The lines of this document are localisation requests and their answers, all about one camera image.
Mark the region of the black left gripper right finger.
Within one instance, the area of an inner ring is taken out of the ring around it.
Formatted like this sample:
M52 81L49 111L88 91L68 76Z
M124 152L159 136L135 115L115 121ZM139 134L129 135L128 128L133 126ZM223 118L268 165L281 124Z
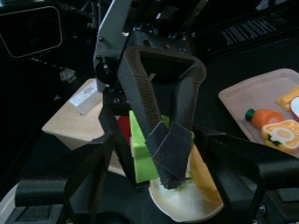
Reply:
M231 224L299 224L299 158L259 143L195 127Z

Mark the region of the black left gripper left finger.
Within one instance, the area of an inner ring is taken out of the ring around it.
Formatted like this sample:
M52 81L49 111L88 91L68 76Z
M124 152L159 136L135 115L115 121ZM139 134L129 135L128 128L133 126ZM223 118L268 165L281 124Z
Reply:
M14 208L4 224L131 224L121 214L99 211L113 155L135 190L141 192L149 186L148 182L136 181L131 144L117 122L129 109L127 103L105 103L97 116L104 135L21 179Z

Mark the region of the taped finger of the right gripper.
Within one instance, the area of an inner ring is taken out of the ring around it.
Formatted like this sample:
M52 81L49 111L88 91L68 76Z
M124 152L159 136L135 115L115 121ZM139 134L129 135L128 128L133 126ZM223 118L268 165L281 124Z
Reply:
M171 63L176 62L179 58L176 54L160 50L139 46L129 47L124 51L117 72L117 78L131 109L135 112L135 119L144 135L144 144L153 160L161 184L164 187L177 187L183 183L183 178L177 178L157 163L157 152L163 148L169 130L161 118L155 89L149 81L149 74L145 71L143 59L148 61L151 68L160 70L157 66L159 61Z
M169 126L159 122L151 132L153 164L164 188L176 188L185 181L188 156L192 149L192 120L205 68L193 57L179 59L185 66L172 91Z

